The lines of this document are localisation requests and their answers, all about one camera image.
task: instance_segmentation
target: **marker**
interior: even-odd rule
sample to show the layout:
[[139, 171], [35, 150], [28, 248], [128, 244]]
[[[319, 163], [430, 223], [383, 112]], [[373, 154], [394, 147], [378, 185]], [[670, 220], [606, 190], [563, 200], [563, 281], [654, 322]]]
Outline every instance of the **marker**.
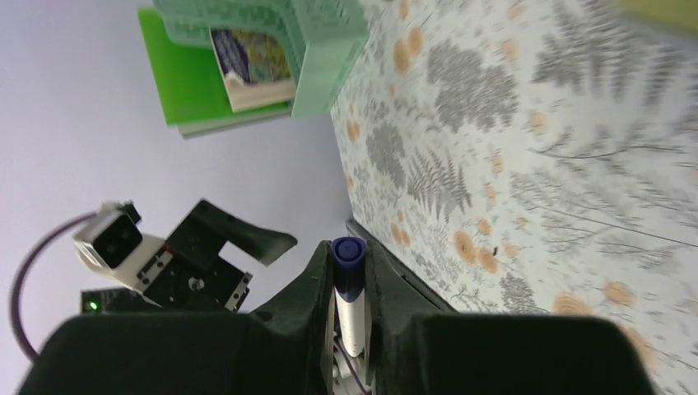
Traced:
[[340, 237], [330, 248], [334, 258], [334, 292], [342, 344], [347, 354], [357, 357], [366, 342], [364, 284], [368, 246], [357, 237]]

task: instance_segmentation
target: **blue marker cap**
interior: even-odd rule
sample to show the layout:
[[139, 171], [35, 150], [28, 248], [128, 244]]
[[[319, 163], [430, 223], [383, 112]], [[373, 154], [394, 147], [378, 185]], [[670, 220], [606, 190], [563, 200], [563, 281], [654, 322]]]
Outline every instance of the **blue marker cap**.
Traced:
[[340, 237], [331, 245], [334, 258], [334, 288], [347, 303], [364, 290], [366, 250], [368, 245], [358, 237]]

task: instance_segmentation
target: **green plastic basket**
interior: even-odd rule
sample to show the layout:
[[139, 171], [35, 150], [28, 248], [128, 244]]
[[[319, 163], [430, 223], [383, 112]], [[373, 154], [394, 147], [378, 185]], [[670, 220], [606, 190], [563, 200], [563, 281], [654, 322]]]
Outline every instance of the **green plastic basket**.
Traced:
[[211, 48], [209, 29], [262, 32], [283, 46], [296, 90], [292, 118], [327, 113], [369, 32], [357, 0], [155, 0], [170, 39]]

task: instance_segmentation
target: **cable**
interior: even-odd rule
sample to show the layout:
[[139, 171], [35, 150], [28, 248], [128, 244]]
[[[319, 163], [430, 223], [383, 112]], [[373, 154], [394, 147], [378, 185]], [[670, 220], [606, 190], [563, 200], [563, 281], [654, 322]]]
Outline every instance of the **cable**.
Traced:
[[349, 371], [351, 372], [351, 375], [354, 376], [354, 380], [356, 380], [356, 385], [359, 386], [359, 390], [361, 391], [361, 393], [364, 395], [369, 395], [370, 391], [366, 391], [366, 388], [364, 388], [364, 384], [361, 383], [361, 379], [359, 379], [359, 375], [356, 374], [356, 371], [354, 370], [354, 365], [351, 364], [351, 360], [349, 359], [347, 351], [344, 350], [342, 344], [340, 344], [336, 339], [334, 341], [334, 348], [338, 349], [339, 352], [342, 353], [342, 356], [344, 357], [344, 360], [346, 361], [347, 366], [349, 367]]
[[44, 236], [39, 243], [35, 244], [34, 248], [31, 249], [29, 254], [27, 254], [22, 261], [20, 268], [15, 275], [15, 279], [12, 282], [12, 292], [10, 294], [10, 324], [12, 325], [12, 333], [15, 335], [17, 345], [19, 345], [24, 355], [32, 363], [36, 361], [39, 354], [36, 353], [34, 347], [32, 347], [31, 343], [29, 343], [29, 339], [26, 336], [20, 318], [21, 291], [22, 286], [24, 285], [24, 280], [26, 279], [26, 275], [29, 272], [31, 265], [34, 263], [39, 254], [41, 254], [41, 251], [43, 251], [56, 238], [70, 230], [73, 226], [79, 225], [84, 221], [91, 220], [95, 216], [97, 216], [97, 213], [95, 212], [83, 214], [53, 229], [50, 233]]

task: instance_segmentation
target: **floral wallpaper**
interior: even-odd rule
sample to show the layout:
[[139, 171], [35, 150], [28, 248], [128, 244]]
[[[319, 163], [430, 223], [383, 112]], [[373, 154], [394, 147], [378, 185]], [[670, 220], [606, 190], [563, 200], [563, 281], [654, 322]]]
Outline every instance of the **floral wallpaper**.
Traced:
[[361, 0], [354, 216], [462, 311], [594, 315], [698, 394], [698, 54], [603, 0]]

